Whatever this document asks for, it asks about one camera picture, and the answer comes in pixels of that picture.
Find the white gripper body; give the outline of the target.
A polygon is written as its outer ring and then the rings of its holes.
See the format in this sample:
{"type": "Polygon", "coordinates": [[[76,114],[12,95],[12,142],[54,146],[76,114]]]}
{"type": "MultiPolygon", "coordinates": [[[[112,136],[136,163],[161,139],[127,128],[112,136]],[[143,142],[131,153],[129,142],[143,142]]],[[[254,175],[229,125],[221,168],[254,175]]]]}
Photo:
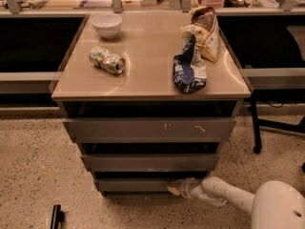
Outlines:
{"type": "Polygon", "coordinates": [[[193,177],[185,178],[181,183],[181,196],[187,199],[197,198],[214,207],[222,207],[227,201],[207,192],[202,185],[202,179],[193,177]]]}

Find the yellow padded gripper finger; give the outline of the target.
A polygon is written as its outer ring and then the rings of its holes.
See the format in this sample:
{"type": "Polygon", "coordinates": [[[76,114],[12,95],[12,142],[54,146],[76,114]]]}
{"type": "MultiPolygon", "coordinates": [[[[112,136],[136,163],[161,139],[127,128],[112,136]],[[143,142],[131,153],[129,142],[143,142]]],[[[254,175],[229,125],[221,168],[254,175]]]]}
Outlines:
{"type": "Polygon", "coordinates": [[[167,185],[167,189],[175,196],[182,196],[186,191],[186,179],[177,179],[167,185]]]}

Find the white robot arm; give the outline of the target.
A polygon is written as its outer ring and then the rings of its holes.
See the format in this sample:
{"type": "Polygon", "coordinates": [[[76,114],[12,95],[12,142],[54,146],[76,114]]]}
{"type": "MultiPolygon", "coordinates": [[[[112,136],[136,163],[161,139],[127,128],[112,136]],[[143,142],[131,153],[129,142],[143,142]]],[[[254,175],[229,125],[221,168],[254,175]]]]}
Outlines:
{"type": "Polygon", "coordinates": [[[251,229],[305,229],[305,197],[282,181],[267,181],[253,194],[219,177],[187,177],[171,182],[168,191],[215,207],[229,202],[251,217],[251,229]]]}

